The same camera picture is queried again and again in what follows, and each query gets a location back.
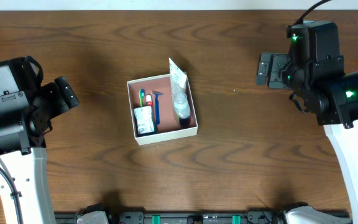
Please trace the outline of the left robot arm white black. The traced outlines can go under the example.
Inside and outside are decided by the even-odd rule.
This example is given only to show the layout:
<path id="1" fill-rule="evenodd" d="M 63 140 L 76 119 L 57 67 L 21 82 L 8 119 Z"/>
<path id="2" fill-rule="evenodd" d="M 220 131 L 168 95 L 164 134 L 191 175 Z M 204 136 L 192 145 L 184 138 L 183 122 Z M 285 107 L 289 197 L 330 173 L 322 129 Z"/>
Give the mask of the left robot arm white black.
<path id="1" fill-rule="evenodd" d="M 78 106 L 64 76 L 42 84 L 31 56 L 0 62 L 0 198 L 7 223 L 55 223 L 47 182 L 45 134 Z"/>

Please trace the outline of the green white soap bar pack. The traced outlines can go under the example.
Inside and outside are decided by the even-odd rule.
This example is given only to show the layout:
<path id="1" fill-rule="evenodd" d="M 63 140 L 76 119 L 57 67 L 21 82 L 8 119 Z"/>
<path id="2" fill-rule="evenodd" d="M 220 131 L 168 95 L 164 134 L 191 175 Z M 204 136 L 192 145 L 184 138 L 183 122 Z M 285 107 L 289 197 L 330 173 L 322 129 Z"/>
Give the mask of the green white soap bar pack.
<path id="1" fill-rule="evenodd" d="M 156 133 L 156 127 L 153 120 L 153 112 L 151 106 L 135 108 L 134 115 L 137 126 L 137 134 L 139 136 Z"/>

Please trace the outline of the white bamboo print lotion tube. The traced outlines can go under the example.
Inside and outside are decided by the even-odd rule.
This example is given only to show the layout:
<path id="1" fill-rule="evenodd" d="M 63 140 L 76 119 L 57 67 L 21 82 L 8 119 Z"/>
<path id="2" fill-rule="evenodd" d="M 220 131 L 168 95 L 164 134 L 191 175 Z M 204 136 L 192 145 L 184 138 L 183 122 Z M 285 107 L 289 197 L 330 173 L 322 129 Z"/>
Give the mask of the white bamboo print lotion tube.
<path id="1" fill-rule="evenodd" d="M 188 77 L 175 62 L 169 58 L 169 69 L 170 69 L 170 84 L 172 92 L 186 92 Z"/>

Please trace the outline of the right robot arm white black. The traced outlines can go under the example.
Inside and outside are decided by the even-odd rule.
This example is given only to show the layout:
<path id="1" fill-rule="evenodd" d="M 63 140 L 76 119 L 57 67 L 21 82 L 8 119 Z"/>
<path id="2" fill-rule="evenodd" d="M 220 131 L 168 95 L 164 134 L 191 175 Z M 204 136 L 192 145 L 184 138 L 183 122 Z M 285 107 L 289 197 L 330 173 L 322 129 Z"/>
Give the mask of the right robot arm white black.
<path id="1" fill-rule="evenodd" d="M 358 72 L 344 73 L 343 57 L 298 61 L 287 54 L 263 52 L 256 83 L 292 90 L 290 99 L 302 113 L 316 115 L 334 152 L 346 185 L 352 216 L 336 217 L 309 205 L 282 213 L 283 223 L 358 223 Z"/>

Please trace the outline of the clear spray bottle dark base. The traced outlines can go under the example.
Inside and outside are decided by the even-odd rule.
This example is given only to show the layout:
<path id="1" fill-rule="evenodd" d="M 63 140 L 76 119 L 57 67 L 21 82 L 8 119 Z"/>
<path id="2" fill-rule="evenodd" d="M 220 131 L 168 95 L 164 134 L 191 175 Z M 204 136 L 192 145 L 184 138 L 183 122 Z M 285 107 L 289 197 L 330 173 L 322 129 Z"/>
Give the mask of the clear spray bottle dark base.
<path id="1" fill-rule="evenodd" d="M 191 110 L 187 95 L 183 92 L 176 93 L 173 97 L 173 110 L 177 123 L 187 128 L 190 125 Z"/>

